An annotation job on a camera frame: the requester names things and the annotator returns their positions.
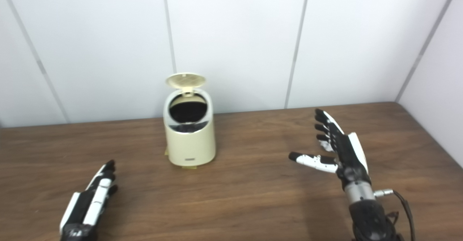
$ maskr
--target white backdrop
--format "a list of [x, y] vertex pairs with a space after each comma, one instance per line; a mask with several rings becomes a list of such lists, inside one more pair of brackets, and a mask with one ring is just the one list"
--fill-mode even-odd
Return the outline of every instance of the white backdrop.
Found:
[[0, 123], [160, 117], [175, 71], [219, 113], [394, 101], [445, 1], [0, 0]]
[[463, 0], [452, 0], [399, 103], [461, 165]]

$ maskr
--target cream trash can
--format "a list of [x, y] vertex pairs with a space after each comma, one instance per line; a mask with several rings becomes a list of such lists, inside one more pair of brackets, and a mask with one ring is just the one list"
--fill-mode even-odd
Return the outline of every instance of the cream trash can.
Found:
[[178, 73], [166, 80], [178, 90], [164, 104], [164, 127], [169, 160], [178, 166], [198, 166], [215, 157], [212, 101], [198, 89], [205, 78], [197, 74]]

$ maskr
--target black and white robotic hand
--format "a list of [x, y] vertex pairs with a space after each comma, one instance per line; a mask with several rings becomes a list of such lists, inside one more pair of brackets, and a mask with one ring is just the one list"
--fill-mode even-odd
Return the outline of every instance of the black and white robotic hand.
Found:
[[96, 241], [99, 217], [117, 191], [114, 160], [104, 164], [83, 192], [75, 192], [60, 223], [60, 241]]
[[395, 231], [398, 212], [386, 215], [384, 208], [376, 200], [377, 197], [395, 194], [398, 196], [409, 218], [412, 241], [415, 241], [415, 230], [408, 202], [394, 190], [373, 191], [368, 166], [362, 145], [355, 132], [344, 134], [337, 122], [325, 111], [316, 109], [315, 119], [320, 123], [315, 129], [320, 145], [328, 152], [335, 152], [337, 157], [302, 154], [291, 152], [289, 159], [297, 163], [336, 173], [341, 180], [342, 189], [349, 201], [349, 211], [353, 221], [355, 241], [402, 241]]

